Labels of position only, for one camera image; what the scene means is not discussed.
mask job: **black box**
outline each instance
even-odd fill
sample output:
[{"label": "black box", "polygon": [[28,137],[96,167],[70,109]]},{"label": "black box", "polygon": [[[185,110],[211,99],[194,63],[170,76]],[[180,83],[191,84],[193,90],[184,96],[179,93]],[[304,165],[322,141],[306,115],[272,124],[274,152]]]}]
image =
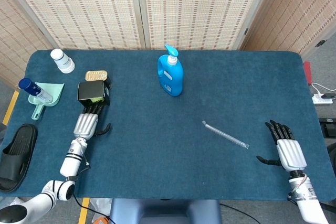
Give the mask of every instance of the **black box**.
[{"label": "black box", "polygon": [[110,105],[109,90],[102,80],[80,82],[77,100],[84,106],[90,106],[99,101]]}]

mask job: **blue soap bottle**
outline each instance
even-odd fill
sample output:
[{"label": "blue soap bottle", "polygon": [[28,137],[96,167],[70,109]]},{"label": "blue soap bottle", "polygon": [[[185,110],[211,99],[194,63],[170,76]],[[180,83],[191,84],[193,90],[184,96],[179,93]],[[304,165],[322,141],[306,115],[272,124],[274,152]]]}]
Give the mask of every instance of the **blue soap bottle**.
[{"label": "blue soap bottle", "polygon": [[171,96],[176,97],[183,89],[183,68],[177,59],[178,51],[169,45],[165,45],[169,55],[162,55],[158,59],[157,74],[162,88]]}]

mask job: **chair backrest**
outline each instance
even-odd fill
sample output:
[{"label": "chair backrest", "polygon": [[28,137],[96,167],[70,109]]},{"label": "chair backrest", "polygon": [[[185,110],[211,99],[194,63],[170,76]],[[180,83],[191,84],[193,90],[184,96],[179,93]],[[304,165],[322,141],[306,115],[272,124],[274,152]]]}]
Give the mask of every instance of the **chair backrest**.
[{"label": "chair backrest", "polygon": [[327,147],[332,168],[336,176],[336,143],[333,143]]}]

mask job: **clear plastic straw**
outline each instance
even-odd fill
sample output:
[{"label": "clear plastic straw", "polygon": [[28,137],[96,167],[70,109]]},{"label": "clear plastic straw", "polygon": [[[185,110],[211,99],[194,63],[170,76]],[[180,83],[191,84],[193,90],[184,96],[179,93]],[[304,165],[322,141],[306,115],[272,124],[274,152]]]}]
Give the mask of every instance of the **clear plastic straw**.
[{"label": "clear plastic straw", "polygon": [[230,136],[230,135],[228,135],[228,134],[226,134],[226,133],[208,125],[205,121],[202,121],[202,123],[204,124],[205,127],[207,127],[209,130],[217,133],[218,135],[221,135],[222,137],[225,137],[226,139],[234,142],[235,144],[240,145],[241,147],[244,147],[244,148],[247,148],[247,149],[249,148],[249,146],[250,146],[249,144],[245,144],[244,142],[239,141],[238,139],[234,138],[233,136]]}]

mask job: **blue table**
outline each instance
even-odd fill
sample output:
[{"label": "blue table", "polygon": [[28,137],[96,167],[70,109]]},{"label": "blue table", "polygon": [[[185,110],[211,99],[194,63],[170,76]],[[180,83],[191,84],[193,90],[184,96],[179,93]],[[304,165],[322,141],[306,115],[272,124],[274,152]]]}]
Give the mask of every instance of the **blue table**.
[{"label": "blue table", "polygon": [[[288,173],[260,163],[277,158],[264,122],[291,127],[305,154],[320,200],[336,197],[333,174],[302,67],[292,52],[180,51],[184,90],[173,98],[159,85],[156,61],[163,51],[65,50],[76,63],[61,73],[50,50],[35,52],[26,77],[65,83],[59,103],[38,121],[20,92],[6,146],[17,128],[32,123],[38,139],[28,174],[17,191],[34,196],[51,179],[64,180],[65,158],[82,105],[78,83],[88,70],[107,70],[111,105],[98,128],[107,135],[88,141],[91,170],[76,183],[79,197],[286,200]],[[250,144],[247,150],[211,132],[208,124]]]}]

